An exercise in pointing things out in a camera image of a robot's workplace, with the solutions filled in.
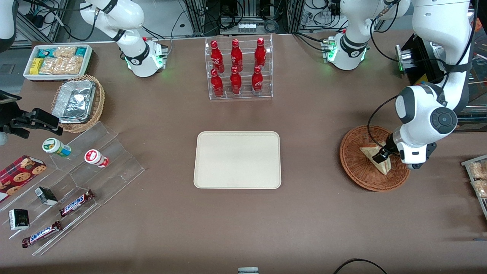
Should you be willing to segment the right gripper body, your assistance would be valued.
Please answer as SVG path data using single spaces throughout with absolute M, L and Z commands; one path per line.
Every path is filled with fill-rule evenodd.
M 4 135 L 16 135 L 27 139 L 30 132 L 24 127 L 30 128 L 34 110 L 30 112 L 19 108 L 16 102 L 8 102 L 0 105 L 0 132 Z

